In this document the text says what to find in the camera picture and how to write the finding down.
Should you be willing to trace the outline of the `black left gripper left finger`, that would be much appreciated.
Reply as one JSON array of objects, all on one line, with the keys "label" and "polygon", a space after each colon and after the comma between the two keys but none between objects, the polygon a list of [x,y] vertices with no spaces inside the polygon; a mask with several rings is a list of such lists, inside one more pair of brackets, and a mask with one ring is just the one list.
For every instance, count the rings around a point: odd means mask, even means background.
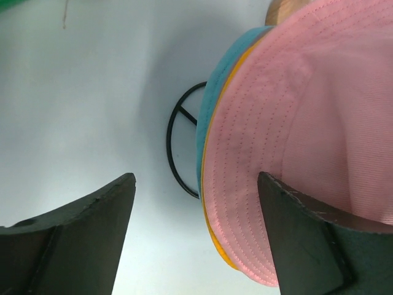
[{"label": "black left gripper left finger", "polygon": [[1,227],[1,294],[111,294],[136,192],[126,173],[55,210]]}]

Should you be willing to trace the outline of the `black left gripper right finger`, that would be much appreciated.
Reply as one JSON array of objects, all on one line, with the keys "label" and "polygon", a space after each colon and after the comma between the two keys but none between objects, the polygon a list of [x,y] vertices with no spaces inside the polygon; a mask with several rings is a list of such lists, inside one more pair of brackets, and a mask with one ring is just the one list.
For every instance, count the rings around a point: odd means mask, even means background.
[{"label": "black left gripper right finger", "polygon": [[268,173],[259,174],[258,190],[281,294],[392,294],[392,226]]}]

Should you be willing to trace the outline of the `orange hat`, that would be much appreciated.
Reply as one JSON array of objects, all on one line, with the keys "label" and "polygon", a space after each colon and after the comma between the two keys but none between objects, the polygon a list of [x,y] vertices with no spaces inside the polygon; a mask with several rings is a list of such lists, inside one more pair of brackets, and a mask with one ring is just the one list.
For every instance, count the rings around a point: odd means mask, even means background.
[{"label": "orange hat", "polygon": [[204,214],[204,218],[205,218],[206,225],[207,225],[207,228],[208,228],[208,232],[209,232],[209,234],[210,234],[211,240],[212,240],[212,242],[213,242],[213,244],[214,244],[214,246],[215,246],[217,252],[220,254],[221,258],[222,258],[230,267],[232,267],[233,269],[236,270],[236,269],[237,269],[236,264],[234,264],[234,262],[231,261],[231,259],[229,258],[228,254],[227,254],[227,253],[225,252],[225,250],[222,248],[222,245],[221,245],[220,242],[218,241],[218,239],[217,239],[217,237],[216,237],[216,235],[215,235],[215,233],[214,233],[214,231],[213,231],[213,229],[212,229],[212,227],[211,227],[209,218],[208,218],[208,211],[207,211],[207,207],[206,207],[206,204],[207,204],[207,201],[206,201],[206,193],[205,193],[205,188],[204,188],[204,161],[205,161],[206,144],[207,144],[207,142],[208,142],[208,136],[209,136],[209,132],[210,132],[210,127],[211,127],[211,121],[210,121],[210,124],[209,124],[209,127],[208,127],[208,132],[207,132],[207,136],[206,136],[206,141],[205,141],[205,144],[204,144],[204,149],[203,149],[203,160],[202,160],[202,169],[201,169],[201,193],[200,193],[200,197],[201,197],[201,202],[202,202],[202,207],[203,207],[203,214]]}]

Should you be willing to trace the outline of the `pink hat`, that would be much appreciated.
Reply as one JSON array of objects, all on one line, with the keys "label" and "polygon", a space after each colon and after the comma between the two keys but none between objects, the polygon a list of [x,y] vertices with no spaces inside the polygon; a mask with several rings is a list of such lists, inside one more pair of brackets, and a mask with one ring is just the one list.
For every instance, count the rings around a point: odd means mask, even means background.
[{"label": "pink hat", "polygon": [[237,270],[276,287],[260,172],[392,223],[392,2],[313,1],[272,27],[217,103],[204,188]]}]

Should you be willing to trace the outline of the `light blue bucket hat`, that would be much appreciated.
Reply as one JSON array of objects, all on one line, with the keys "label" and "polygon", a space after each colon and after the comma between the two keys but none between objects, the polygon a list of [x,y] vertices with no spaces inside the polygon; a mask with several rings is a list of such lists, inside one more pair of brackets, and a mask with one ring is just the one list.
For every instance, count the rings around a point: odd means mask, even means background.
[{"label": "light blue bucket hat", "polygon": [[262,37],[262,34],[272,28],[272,26],[262,26],[245,32],[225,52],[207,80],[197,118],[195,136],[198,193],[201,193],[201,169],[204,144],[206,141],[208,127],[220,93],[224,89],[224,85],[229,78],[230,73],[233,71],[233,68],[239,61],[242,54],[254,45]]}]

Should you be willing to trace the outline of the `grey bucket hat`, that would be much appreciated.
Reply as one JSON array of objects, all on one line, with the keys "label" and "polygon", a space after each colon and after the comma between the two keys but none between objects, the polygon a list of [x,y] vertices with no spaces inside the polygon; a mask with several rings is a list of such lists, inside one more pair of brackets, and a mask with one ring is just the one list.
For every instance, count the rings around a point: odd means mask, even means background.
[{"label": "grey bucket hat", "polygon": [[227,80],[224,83],[224,86],[222,87],[220,96],[222,96],[222,94],[226,91],[226,89],[228,88],[228,86],[230,85],[231,81],[233,80],[234,76],[236,75],[236,73],[238,72],[238,70],[240,69],[241,65],[244,63],[244,61],[248,58],[248,56],[251,54],[251,52],[258,46],[258,44],[262,41],[262,39],[264,38],[264,34],[262,36],[260,36],[258,38],[257,41],[255,41],[251,46],[249,46],[238,58],[238,60],[236,61],[236,63],[234,64],[232,70],[230,71]]}]

